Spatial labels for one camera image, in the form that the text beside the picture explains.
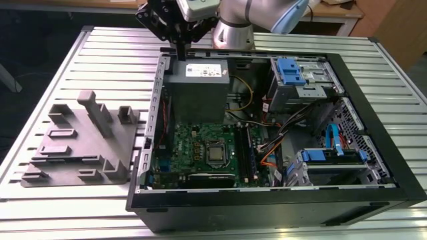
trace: wooden desk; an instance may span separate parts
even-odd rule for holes
[[[135,14],[137,8],[147,0],[130,2],[110,2],[110,0],[0,0],[0,9]],[[347,37],[355,24],[365,13],[355,5],[351,10],[341,8],[339,5],[329,5],[325,2],[318,4],[313,10],[313,21],[321,23],[341,23],[342,27],[338,36]],[[302,21],[311,21],[309,13]]]
[[[135,14],[141,4],[147,0],[110,2],[110,0],[0,0],[0,9]]]
[[[341,8],[341,5],[329,5],[322,2],[313,9],[313,21],[318,23],[339,23],[342,24],[337,36],[349,37],[353,32],[358,20],[365,17],[365,13],[357,5],[353,9],[347,10]],[[311,21],[311,13],[301,19],[303,22]]]

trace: motherboard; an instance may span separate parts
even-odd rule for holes
[[[261,143],[258,125],[177,124],[171,155],[157,158],[153,187],[266,187],[269,174],[257,166]]]

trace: aluminum extrusion table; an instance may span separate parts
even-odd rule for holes
[[[209,34],[197,48],[211,47]],[[427,190],[427,99],[381,44],[367,38],[255,34],[262,51],[330,52],[342,55],[413,172]],[[22,175],[50,125],[53,104],[77,102],[94,90],[109,109],[130,105],[147,119],[159,47],[169,43],[141,28],[86,27],[0,166],[0,239],[182,237],[267,239],[425,239],[427,202],[337,227],[229,230],[154,234],[126,211],[129,184],[23,188]],[[145,124],[139,125],[145,133]],[[143,144],[137,137],[135,145]]]

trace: yellow cable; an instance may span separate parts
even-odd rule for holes
[[[230,77],[234,77],[238,80],[241,80],[241,82],[246,85],[246,87],[247,87],[247,89],[249,89],[249,91],[251,93],[251,97],[250,97],[247,105],[245,105],[243,107],[239,107],[237,109],[226,109],[226,112],[237,112],[237,111],[241,111],[241,110],[246,109],[251,105],[253,100],[254,100],[254,91],[253,91],[253,88],[251,88],[250,84],[239,76],[230,75]]]

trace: ram slot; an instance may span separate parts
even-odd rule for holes
[[[253,182],[254,170],[253,160],[255,158],[251,135],[249,135],[249,128],[246,126],[234,128],[234,141],[235,141],[235,152],[238,156],[239,166],[239,177],[245,183]]]

